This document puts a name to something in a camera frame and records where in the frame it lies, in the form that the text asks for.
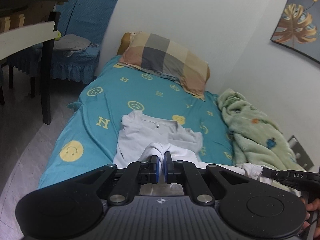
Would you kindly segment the person right hand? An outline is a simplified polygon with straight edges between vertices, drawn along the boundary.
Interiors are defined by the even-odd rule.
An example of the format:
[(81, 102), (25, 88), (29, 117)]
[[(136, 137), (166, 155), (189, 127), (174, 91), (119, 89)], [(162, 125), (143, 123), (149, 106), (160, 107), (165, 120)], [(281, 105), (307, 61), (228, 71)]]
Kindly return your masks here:
[[(309, 204), (306, 203), (306, 200), (303, 197), (300, 197), (300, 200), (303, 202), (303, 204), (305, 205), (306, 210), (307, 210), (306, 217), (305, 217), (305, 222), (304, 222), (303, 227), (302, 227), (302, 229), (306, 229), (307, 226), (309, 226), (309, 224), (310, 224), (310, 223), (307, 222), (307, 220), (310, 218), (309, 211), (319, 210), (319, 208), (320, 208), (320, 200), (317, 198), (317, 199), (315, 199), (313, 202), (311, 202)], [(320, 228), (319, 228), (319, 220), (318, 220), (317, 226), (316, 226), (316, 229), (315, 229), (315, 232), (314, 232), (314, 235), (313, 235), (313, 238), (314, 239), (319, 238), (319, 235), (320, 235)]]

